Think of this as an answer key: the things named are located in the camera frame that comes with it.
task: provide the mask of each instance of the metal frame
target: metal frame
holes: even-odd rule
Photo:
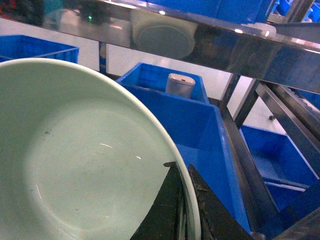
[[[306,107],[301,96],[296,97],[287,88],[278,86],[284,85],[320,93],[320,44],[168,9],[144,1],[88,0],[83,1],[83,4],[89,2],[90,4],[97,4],[99,9],[106,14],[101,20],[102,22],[94,23],[83,20],[78,15],[81,15],[81,12],[74,13],[72,16],[74,17],[73,21],[75,19],[78,21],[79,28],[91,28],[92,31],[89,34],[86,31],[74,32],[75,28],[72,27],[73,22],[71,20],[67,19],[64,22],[66,25],[62,25],[57,19],[59,14],[64,14],[62,9],[58,9],[56,12],[58,14],[55,14],[53,18],[46,19],[47,21],[31,21],[27,23],[99,41],[99,51],[102,50],[100,51],[102,52],[100,55],[100,71],[102,73],[108,71],[108,60],[104,50],[106,44],[148,52],[137,47],[132,38],[130,39],[130,44],[125,45],[118,39],[102,36],[100,34],[103,30],[101,26],[103,24],[108,25],[111,18],[133,24],[132,13],[148,13],[150,19],[152,19],[159,18],[161,11],[162,14],[165,13],[166,15],[161,18],[167,19],[173,25],[177,19],[179,21],[183,20],[186,25],[196,23],[197,31],[194,33],[196,43],[207,43],[208,36],[210,40],[223,38],[223,40],[228,41],[229,44],[227,46],[219,45],[219,41],[209,41],[210,44],[205,45],[205,48],[196,45],[191,54],[179,60],[233,73],[222,99],[211,99],[210,102],[217,104],[222,112],[249,224],[253,231],[259,231],[261,227],[268,224],[268,221],[270,223],[274,216],[277,217],[280,214],[239,132],[239,128],[258,95],[286,129],[314,171],[320,175],[320,161],[318,161],[320,159],[320,118],[317,118],[318,113],[315,114],[309,107]],[[276,17],[277,21],[279,22],[280,19],[286,23],[300,22],[312,2],[313,0],[295,0],[288,16],[285,18]],[[23,22],[20,16],[14,13],[10,17],[12,20]],[[240,76],[251,77],[255,81],[252,82],[240,104],[234,121],[228,111],[227,104]],[[260,83],[260,81],[277,85],[266,85],[265,82]],[[319,209],[296,225],[305,226],[305,223],[309,223],[310,219],[314,219],[314,215],[319,216]],[[301,231],[307,233],[309,229],[304,228]]]

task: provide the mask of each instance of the stainless steel shelf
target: stainless steel shelf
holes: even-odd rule
[[[7,12],[6,15],[15,21],[27,22],[82,38],[320,93],[320,44],[318,43],[272,34],[269,31],[185,13],[144,1],[82,0],[78,2],[79,4],[72,6],[72,9],[61,7],[43,19],[35,12],[30,13],[34,14],[34,18],[32,15],[23,18],[14,11]],[[132,32],[139,24],[133,21],[133,15],[144,19],[145,28],[155,26],[148,23],[154,24],[154,19],[157,19],[159,25],[167,25],[172,30],[176,29],[181,35],[187,37],[188,41],[195,42],[192,52],[186,52],[181,58],[172,55],[172,50],[181,46],[179,41],[168,40],[168,35],[159,34],[152,37],[153,46],[158,45],[158,49],[161,50],[147,47],[147,44],[139,44],[132,36]],[[121,21],[123,28],[118,30],[123,31],[124,36],[128,35],[128,41],[110,34],[115,21]],[[181,30],[190,29],[192,26],[196,26],[194,34],[188,35]]]
[[[261,227],[266,223],[274,228],[278,222],[272,222],[273,218],[279,219],[282,214],[259,174],[239,128],[259,95],[286,126],[287,132],[294,136],[292,139],[298,143],[300,151],[314,171],[320,175],[320,120],[315,118],[315,113],[310,112],[310,108],[286,87],[265,83],[320,94],[320,44],[307,41],[308,38],[296,38],[301,36],[296,35],[296,29],[302,29],[302,25],[291,24],[289,36],[284,36],[138,0],[76,2],[72,6],[58,7],[45,17],[39,16],[36,11],[29,12],[28,17],[12,10],[4,10],[2,13],[13,21],[99,41],[101,48],[104,44],[112,44],[233,73],[222,100],[212,99],[211,102],[215,102],[222,112],[250,227],[258,233],[262,233]],[[283,21],[283,17],[275,19],[278,22],[280,20]],[[141,44],[139,37],[143,31],[156,26],[166,26],[175,31],[174,34],[180,34],[182,38],[187,39],[189,46],[183,48],[180,41],[161,33],[148,38],[149,41],[152,40],[149,44]],[[286,33],[286,26],[289,25],[278,24],[279,32]],[[312,32],[318,27],[319,24],[312,24],[305,29]],[[318,37],[313,34],[310,39],[313,41]],[[179,48],[184,51],[180,56],[172,54]],[[240,76],[251,77],[255,81],[248,91],[249,97],[244,99],[234,121],[227,104]],[[314,192],[307,192],[301,201],[304,198],[308,199],[312,194]],[[283,235],[296,231],[300,225],[309,224],[309,220],[313,220],[310,216],[302,219],[300,224],[296,224],[298,227],[293,226]]]

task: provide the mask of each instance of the blue plastic crate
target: blue plastic crate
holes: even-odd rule
[[[308,187],[318,179],[287,135],[245,125],[241,130],[265,181]]]
[[[272,0],[143,0],[148,3],[236,24],[264,23]]]
[[[161,91],[122,85],[157,117],[185,164],[194,165],[230,214],[250,232],[219,109]]]
[[[280,4],[280,1],[279,0],[277,0],[275,3],[274,3],[274,5],[273,5],[273,7],[272,7],[272,10],[271,10],[271,14],[273,14],[274,12],[275,12],[275,10],[276,10],[276,8],[278,7],[278,5]]]
[[[289,8],[291,7],[293,0],[280,0],[279,5],[276,7],[276,10],[282,15],[285,16],[287,12],[289,11]],[[304,16],[303,20],[306,20],[309,15],[313,12],[312,8],[309,9],[309,11]]]
[[[288,206],[294,199],[302,194],[306,189],[286,184],[277,184],[274,182],[265,182],[279,211]]]
[[[317,109],[320,110],[320,94],[308,92],[308,91],[302,91],[299,90],[299,92],[310,102],[312,103]]]
[[[310,14],[312,21],[319,22],[320,21],[320,3],[315,2],[312,5],[313,12]]]
[[[13,59],[48,58],[78,63],[79,48],[25,35],[0,36],[0,63]]]
[[[153,89],[164,92],[166,90],[168,76],[171,73],[181,74],[193,78],[195,81],[195,86],[190,99],[209,104],[209,99],[206,94],[202,77],[183,71],[177,71],[141,62],[125,75],[120,77],[117,80],[117,83],[126,86],[136,86],[138,88]]]

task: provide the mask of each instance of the light green bowl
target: light green bowl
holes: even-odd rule
[[[173,161],[188,236],[199,240],[183,159],[137,98],[77,64],[0,63],[0,240],[128,240]]]

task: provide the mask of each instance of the blue bin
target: blue bin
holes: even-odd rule
[[[161,91],[122,86],[155,115],[176,144],[185,164],[194,165],[230,214],[250,232],[219,109]]]
[[[202,77],[183,71],[177,71],[146,63],[138,63],[129,72],[120,77],[117,82],[126,86],[136,86],[138,88],[153,89],[164,92],[166,90],[168,76],[171,73],[193,78],[195,86],[191,94],[191,100],[209,104],[209,99],[206,94]]]
[[[313,12],[310,14],[312,21],[319,22],[320,21],[320,3],[315,2],[312,5]]]
[[[271,10],[271,14],[273,14],[274,12],[275,12],[275,10],[276,10],[276,8],[278,7],[278,5],[280,4],[280,1],[279,0],[277,0],[275,3],[274,3],[274,5],[273,5],[273,7],[272,7],[272,10]]]
[[[265,182],[279,211],[288,206],[294,199],[302,194],[306,189],[286,184]]]
[[[241,130],[266,182],[308,187],[318,179],[287,135],[245,125]]]
[[[236,24],[264,23],[272,0],[143,0],[187,13],[216,18]]]
[[[0,63],[13,59],[47,58],[78,63],[79,48],[25,35],[0,36]]]
[[[320,110],[320,94],[299,90],[299,92],[317,109]]]
[[[289,11],[289,8],[291,7],[293,0],[280,0],[279,5],[276,7],[276,10],[282,15],[285,16],[287,12]],[[309,9],[309,11],[304,16],[303,20],[306,20],[309,15],[313,12],[312,8]]]

